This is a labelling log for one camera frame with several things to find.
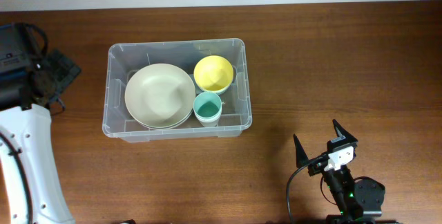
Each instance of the wood grain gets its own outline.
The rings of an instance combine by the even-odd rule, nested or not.
[[[333,118],[360,140],[353,175],[387,187],[384,218],[442,219],[442,1],[0,14],[11,21],[42,27],[83,69],[52,120],[77,223],[287,222],[291,135],[316,156]],[[253,124],[240,137],[129,144],[103,134],[112,44],[226,37],[247,49]],[[338,213],[319,180],[295,178],[298,218]],[[4,189],[0,216],[8,220]]]

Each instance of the white bracket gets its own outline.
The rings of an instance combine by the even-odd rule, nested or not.
[[[324,171],[329,171],[330,169],[334,169],[335,171],[339,170],[341,166],[346,165],[347,163],[352,161],[353,156],[354,156],[353,146],[330,153],[328,164],[324,168]]]

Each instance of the stacked plates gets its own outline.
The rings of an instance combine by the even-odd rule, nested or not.
[[[195,85],[181,68],[154,64],[132,76],[124,99],[129,113],[143,126],[171,129],[192,114]]]

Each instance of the black device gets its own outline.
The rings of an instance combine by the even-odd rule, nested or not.
[[[325,220],[327,224],[397,224],[396,221],[374,220],[382,215],[381,205],[384,201],[385,187],[366,176],[352,177],[347,163],[356,157],[354,150],[357,147],[358,140],[342,128],[336,120],[333,120],[333,126],[338,137],[327,142],[326,152],[310,160],[298,137],[294,135],[298,170],[292,174],[287,183],[287,208],[290,221],[295,223],[291,215],[289,202],[290,182],[297,173],[307,167],[310,176],[322,174],[321,191],[323,191],[322,182],[325,181],[335,201],[335,203],[331,201],[330,203],[337,205],[341,213],[341,215],[327,216]]]
[[[40,48],[34,33],[41,35]],[[45,32],[33,24],[0,26],[0,111],[31,104],[49,109],[81,69],[58,50],[48,53]]]

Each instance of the yellow cup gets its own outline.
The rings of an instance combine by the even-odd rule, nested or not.
[[[196,64],[193,76],[201,90],[221,94],[233,81],[233,67],[227,59],[210,55]]]

